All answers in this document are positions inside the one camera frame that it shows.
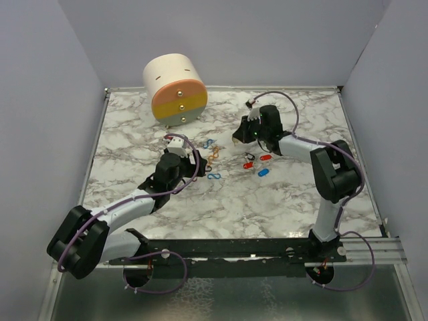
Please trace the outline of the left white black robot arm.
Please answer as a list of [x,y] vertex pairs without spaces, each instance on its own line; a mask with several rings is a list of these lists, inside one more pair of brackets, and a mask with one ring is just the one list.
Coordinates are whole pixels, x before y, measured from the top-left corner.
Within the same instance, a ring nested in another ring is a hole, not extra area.
[[207,159],[198,150],[191,156],[165,151],[154,173],[128,196],[96,209],[81,205],[71,208],[47,246],[47,254],[58,263],[58,271],[69,272],[80,280],[102,261],[126,256],[132,263],[142,263],[148,254],[145,244],[131,241],[124,254],[108,256],[108,239],[127,223],[161,209],[193,179],[204,177]]

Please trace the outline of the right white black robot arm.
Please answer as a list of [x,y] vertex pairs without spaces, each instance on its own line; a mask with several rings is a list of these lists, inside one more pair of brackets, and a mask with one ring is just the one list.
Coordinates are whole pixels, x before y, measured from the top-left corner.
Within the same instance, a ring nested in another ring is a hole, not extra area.
[[242,116],[232,138],[243,144],[263,142],[270,153],[311,165],[321,200],[307,253],[312,260],[323,261],[332,251],[329,242],[338,238],[344,206],[356,196],[357,189],[364,186],[361,169],[348,144],[343,140],[316,142],[284,130],[274,105],[254,108]]

